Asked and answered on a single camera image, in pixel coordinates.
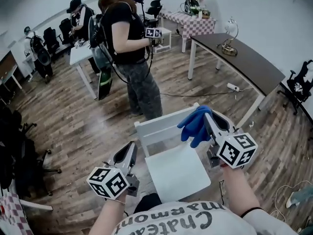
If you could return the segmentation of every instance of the white chair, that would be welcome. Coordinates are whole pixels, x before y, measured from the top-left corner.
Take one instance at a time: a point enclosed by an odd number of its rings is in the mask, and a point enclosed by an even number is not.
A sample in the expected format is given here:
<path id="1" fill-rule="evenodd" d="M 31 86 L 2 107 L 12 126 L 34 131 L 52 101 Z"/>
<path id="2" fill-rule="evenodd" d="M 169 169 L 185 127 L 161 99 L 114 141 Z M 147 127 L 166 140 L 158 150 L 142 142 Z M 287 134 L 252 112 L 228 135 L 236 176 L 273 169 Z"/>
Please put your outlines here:
<path id="1" fill-rule="evenodd" d="M 211 184 L 200 158 L 189 142 L 150 156 L 147 146 L 181 134 L 177 125 L 199 107 L 171 113 L 144 123 L 135 123 L 151 178 L 162 203 L 190 196 Z"/>
<path id="2" fill-rule="evenodd" d="M 163 51 L 165 49 L 171 49 L 172 48 L 172 32 L 169 29 L 166 29 L 164 27 L 159 28 L 162 31 L 162 42 L 160 45 L 154 48 L 154 52 L 158 53 L 159 51 Z M 163 45 L 164 44 L 164 38 L 168 37 L 168 45 Z"/>

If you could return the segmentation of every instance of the white table leg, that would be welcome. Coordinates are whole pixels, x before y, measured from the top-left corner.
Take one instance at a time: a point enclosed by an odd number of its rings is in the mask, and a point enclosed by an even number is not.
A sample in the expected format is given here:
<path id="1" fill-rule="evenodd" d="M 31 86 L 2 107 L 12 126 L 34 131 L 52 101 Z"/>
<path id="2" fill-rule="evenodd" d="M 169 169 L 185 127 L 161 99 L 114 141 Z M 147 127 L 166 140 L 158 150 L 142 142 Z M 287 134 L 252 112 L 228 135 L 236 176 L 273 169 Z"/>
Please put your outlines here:
<path id="1" fill-rule="evenodd" d="M 32 208 L 41 209 L 41 210 L 45 210 L 45 211 L 53 211 L 52 206 L 39 205 L 39 204 L 31 203 L 28 201 L 24 201 L 21 199 L 20 199 L 20 203 L 21 203 L 21 205 L 27 206 L 27 207 L 32 207 Z"/>
<path id="2" fill-rule="evenodd" d="M 88 75 L 88 72 L 86 71 L 86 69 L 84 67 L 81 67 L 83 70 L 83 73 L 85 74 L 87 80 L 89 83 L 92 83 L 92 79 L 90 78 L 90 76 Z"/>
<path id="3" fill-rule="evenodd" d="M 272 95 L 276 94 L 277 90 L 273 90 L 270 94 L 266 96 L 266 98 L 263 99 L 262 103 L 259 105 L 258 109 L 261 111 L 266 106 Z"/>
<path id="4" fill-rule="evenodd" d="M 221 62 L 220 59 L 218 59 L 218 60 L 217 60 L 217 65 L 216 65 L 215 69 L 217 69 L 217 70 L 219 71 L 220 68 L 221 68 L 221 65 L 222 65 L 222 62 Z"/>
<path id="5" fill-rule="evenodd" d="M 94 93 L 92 87 L 90 86 L 90 84 L 89 84 L 89 82 L 88 82 L 88 80 L 87 80 L 87 78 L 86 78 L 86 76 L 85 76 L 85 74 L 84 74 L 84 72 L 83 72 L 83 70 L 82 70 L 82 68 L 80 67 L 79 64 L 76 65 L 76 69 L 77 69 L 78 73 L 80 74 L 80 76 L 81 76 L 83 82 L 85 83 L 85 85 L 86 85 L 88 91 L 90 92 L 92 98 L 93 98 L 93 99 L 97 99 L 96 94 Z"/>
<path id="6" fill-rule="evenodd" d="M 256 108 L 258 108 L 258 106 L 260 105 L 264 98 L 265 96 L 263 94 L 259 94 L 257 99 L 254 101 L 253 105 L 250 107 L 250 109 L 247 111 L 244 117 L 240 120 L 236 128 L 241 128 L 244 125 L 244 123 L 249 119 L 249 117 L 251 117 L 253 112 L 256 110 Z"/>
<path id="7" fill-rule="evenodd" d="M 20 83 L 17 81 L 17 79 L 15 78 L 15 76 L 13 74 L 12 74 L 12 78 L 15 81 L 15 83 L 18 85 L 18 87 L 22 90 Z"/>
<path id="8" fill-rule="evenodd" d="M 164 17 L 161 17 L 161 27 L 164 28 Z"/>
<path id="9" fill-rule="evenodd" d="M 182 39 L 182 47 L 181 47 L 181 52 L 185 53 L 186 52 L 186 43 L 187 43 L 187 38 Z"/>
<path id="10" fill-rule="evenodd" d="M 192 42 L 191 42 L 191 51 L 190 51 L 189 71 L 188 71 L 188 79 L 189 80 L 192 79 L 192 76 L 193 76 L 193 73 L 194 73 L 196 50 L 197 50 L 196 42 L 194 40 L 192 40 Z"/>

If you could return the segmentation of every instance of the white table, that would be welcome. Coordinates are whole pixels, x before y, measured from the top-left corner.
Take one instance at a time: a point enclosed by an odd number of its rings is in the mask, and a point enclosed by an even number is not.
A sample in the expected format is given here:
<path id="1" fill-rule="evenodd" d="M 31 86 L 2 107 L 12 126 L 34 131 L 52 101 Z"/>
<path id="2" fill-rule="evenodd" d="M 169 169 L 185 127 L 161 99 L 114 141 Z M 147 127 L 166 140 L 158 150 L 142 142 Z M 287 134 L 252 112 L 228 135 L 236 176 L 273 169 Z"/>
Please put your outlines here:
<path id="1" fill-rule="evenodd" d="M 85 83 L 88 91 L 90 92 L 93 99 L 97 99 L 96 94 L 94 93 L 90 83 L 92 82 L 88 73 L 82 69 L 80 63 L 86 59 L 90 59 L 92 57 L 92 51 L 90 49 L 89 44 L 85 44 L 79 48 L 73 47 L 70 51 L 70 65 L 75 66 L 78 73 L 80 74 L 83 82 Z"/>
<path id="2" fill-rule="evenodd" d="M 23 60 L 23 63 L 24 64 L 26 64 L 26 65 L 28 65 L 29 67 L 30 67 L 30 69 L 31 69 L 31 71 L 33 71 L 36 67 L 35 67 L 35 65 L 34 65 L 34 62 L 33 62 L 33 60 L 31 59 L 31 55 L 28 55 L 24 60 Z M 28 72 L 28 74 L 29 74 L 29 76 L 30 76 L 30 78 L 29 78 L 29 82 L 33 79 L 33 75 L 31 74 L 31 72 L 29 71 L 29 69 L 27 68 L 27 72 Z"/>
<path id="3" fill-rule="evenodd" d="M 181 47 L 182 53 L 186 52 L 186 43 L 187 39 L 190 38 L 190 36 L 213 34 L 215 30 L 216 20 L 214 18 L 199 19 L 191 17 L 186 13 L 168 12 L 168 11 L 161 11 L 160 16 L 161 16 L 161 27 L 163 28 L 164 28 L 164 18 L 184 26 L 184 30 L 182 32 L 182 47 Z"/>
<path id="4" fill-rule="evenodd" d="M 7 74 L 7 76 L 5 78 L 1 78 L 0 79 L 0 85 L 3 84 L 5 86 L 5 83 L 9 80 L 10 77 L 12 77 L 14 82 L 17 84 L 17 86 L 22 90 L 22 87 L 21 87 L 20 83 L 17 81 L 16 77 L 14 76 L 14 72 L 16 71 L 17 68 L 18 68 L 18 66 L 15 65 L 12 68 L 12 70 L 9 72 L 9 74 Z"/>

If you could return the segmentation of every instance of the black office chair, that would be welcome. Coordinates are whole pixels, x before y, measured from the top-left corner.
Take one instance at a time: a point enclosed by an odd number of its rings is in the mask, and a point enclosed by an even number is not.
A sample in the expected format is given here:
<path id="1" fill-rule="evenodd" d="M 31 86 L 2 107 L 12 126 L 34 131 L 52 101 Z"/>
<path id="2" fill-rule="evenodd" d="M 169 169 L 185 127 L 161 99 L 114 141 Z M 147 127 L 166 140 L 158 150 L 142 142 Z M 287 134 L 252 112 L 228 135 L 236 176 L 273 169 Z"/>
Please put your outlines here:
<path id="1" fill-rule="evenodd" d="M 60 47 L 60 43 L 56 37 L 55 29 L 51 29 L 51 27 L 46 29 L 44 31 L 44 40 L 45 40 L 45 45 L 48 48 L 48 52 L 52 56 L 55 56 L 55 52 Z"/>
<path id="2" fill-rule="evenodd" d="M 150 4 L 150 8 L 148 9 L 147 13 L 146 14 L 149 14 L 149 15 L 152 15 L 154 16 L 155 19 L 146 19 L 144 24 L 147 26 L 147 27 L 157 27 L 158 25 L 158 15 L 162 9 L 162 5 L 160 3 L 161 0 L 154 0 L 151 2 Z"/>
<path id="3" fill-rule="evenodd" d="M 73 38 L 73 36 L 69 35 L 69 33 L 71 32 L 71 29 L 72 29 L 72 24 L 70 23 L 70 20 L 68 18 L 62 20 L 59 28 L 60 28 L 62 35 L 63 35 L 63 40 L 59 36 L 62 44 L 63 45 L 71 44 L 71 46 L 74 46 L 74 38 Z"/>
<path id="4" fill-rule="evenodd" d="M 284 94 L 289 100 L 283 105 L 284 108 L 288 106 L 289 102 L 292 103 L 295 109 L 295 112 L 293 113 L 294 115 L 298 114 L 298 108 L 300 107 L 300 105 L 303 102 L 307 101 L 308 98 L 312 95 L 310 90 L 313 87 L 313 81 L 304 81 L 304 77 L 308 73 L 308 64 L 310 64 L 311 62 L 313 61 L 310 60 L 308 62 L 304 62 L 299 75 L 296 76 L 294 79 L 292 79 L 292 77 L 295 72 L 291 70 L 291 76 L 287 80 L 287 85 L 289 89 L 277 92 L 278 94 Z"/>
<path id="5" fill-rule="evenodd" d="M 36 124 L 21 126 L 22 116 L 19 112 L 15 111 L 13 114 L 10 109 L 4 107 L 0 109 L 0 142 L 3 143 L 5 151 L 9 152 L 9 155 L 4 157 L 6 161 L 8 157 L 14 158 L 14 163 L 12 165 L 12 174 L 15 178 L 15 184 L 17 193 L 20 197 L 29 196 L 28 191 L 29 186 L 34 186 L 35 189 L 42 188 L 45 190 L 46 194 L 52 195 L 50 191 L 46 189 L 44 184 L 44 173 L 46 172 L 57 172 L 62 173 L 60 169 L 49 169 L 43 168 L 43 163 L 46 154 L 51 154 L 50 150 L 46 150 L 43 157 L 40 158 L 35 151 L 34 142 L 28 139 L 25 134 L 30 129 L 31 126 L 36 126 Z M 7 178 L 0 178 L 1 182 L 9 182 L 10 175 L 7 173 Z"/>

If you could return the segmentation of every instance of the gray camouflage pants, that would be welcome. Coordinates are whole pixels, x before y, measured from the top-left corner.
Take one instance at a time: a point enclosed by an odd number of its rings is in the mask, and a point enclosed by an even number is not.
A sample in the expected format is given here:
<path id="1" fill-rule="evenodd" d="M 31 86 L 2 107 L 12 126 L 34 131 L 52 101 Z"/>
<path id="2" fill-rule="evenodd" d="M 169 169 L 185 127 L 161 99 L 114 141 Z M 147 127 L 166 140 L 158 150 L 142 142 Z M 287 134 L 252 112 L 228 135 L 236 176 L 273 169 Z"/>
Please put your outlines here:
<path id="1" fill-rule="evenodd" d="M 128 82 L 127 89 L 131 112 L 133 114 L 143 113 L 147 120 L 162 116 L 161 96 L 157 83 L 151 73 L 145 78 L 149 71 L 147 62 L 118 65 L 117 69 Z"/>

